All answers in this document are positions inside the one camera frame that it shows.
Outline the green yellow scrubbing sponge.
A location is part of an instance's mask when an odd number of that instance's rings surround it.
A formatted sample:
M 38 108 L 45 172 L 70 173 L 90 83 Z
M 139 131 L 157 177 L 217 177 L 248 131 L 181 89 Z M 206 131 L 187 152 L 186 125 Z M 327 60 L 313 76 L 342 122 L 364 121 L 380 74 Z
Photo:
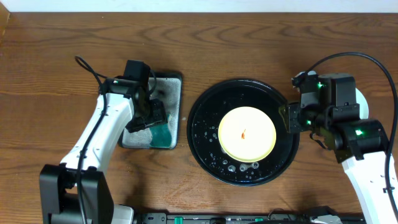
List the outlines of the green yellow scrubbing sponge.
M 168 149 L 172 143 L 172 135 L 168 122 L 149 128 L 152 135 L 150 146 L 154 148 Z

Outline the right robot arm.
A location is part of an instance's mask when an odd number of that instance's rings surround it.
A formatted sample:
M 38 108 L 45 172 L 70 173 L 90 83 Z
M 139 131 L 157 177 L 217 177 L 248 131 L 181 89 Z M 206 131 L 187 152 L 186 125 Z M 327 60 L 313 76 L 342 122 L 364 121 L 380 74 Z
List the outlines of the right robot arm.
M 369 118 L 369 106 L 347 73 L 301 72 L 292 78 L 300 99 L 279 108 L 288 133 L 310 133 L 333 151 L 348 176 L 367 223 L 397 223 L 385 178 L 397 186 L 393 163 L 386 164 L 388 139 L 380 121 Z

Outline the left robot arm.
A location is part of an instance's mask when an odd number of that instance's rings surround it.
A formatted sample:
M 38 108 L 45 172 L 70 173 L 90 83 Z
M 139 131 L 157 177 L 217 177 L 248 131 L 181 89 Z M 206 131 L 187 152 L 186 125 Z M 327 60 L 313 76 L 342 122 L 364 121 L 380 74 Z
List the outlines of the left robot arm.
M 59 165 L 40 172 L 44 223 L 132 223 L 134 210 L 113 202 L 105 173 L 120 136 L 167 123 L 160 91 L 165 78 L 107 78 L 96 109 Z

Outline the yellow plate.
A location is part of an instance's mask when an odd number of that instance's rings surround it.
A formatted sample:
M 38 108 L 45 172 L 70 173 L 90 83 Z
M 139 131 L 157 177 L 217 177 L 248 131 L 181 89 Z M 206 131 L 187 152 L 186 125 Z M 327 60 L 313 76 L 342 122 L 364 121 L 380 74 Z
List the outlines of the yellow plate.
M 218 126 L 221 148 L 240 162 L 258 162 L 276 145 L 277 131 L 265 112 L 249 106 L 227 112 Z

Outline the light blue plate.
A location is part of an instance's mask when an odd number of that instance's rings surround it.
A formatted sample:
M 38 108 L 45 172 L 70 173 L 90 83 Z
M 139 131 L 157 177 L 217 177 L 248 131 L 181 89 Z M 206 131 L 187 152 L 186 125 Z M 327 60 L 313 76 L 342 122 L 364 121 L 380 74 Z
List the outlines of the light blue plate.
M 300 92 L 300 114 L 307 119 L 330 119 L 332 122 L 369 118 L 369 106 L 364 95 L 356 87 L 356 104 L 333 106 L 328 99 L 327 75 L 314 71 L 301 72 L 292 78 L 292 84 Z

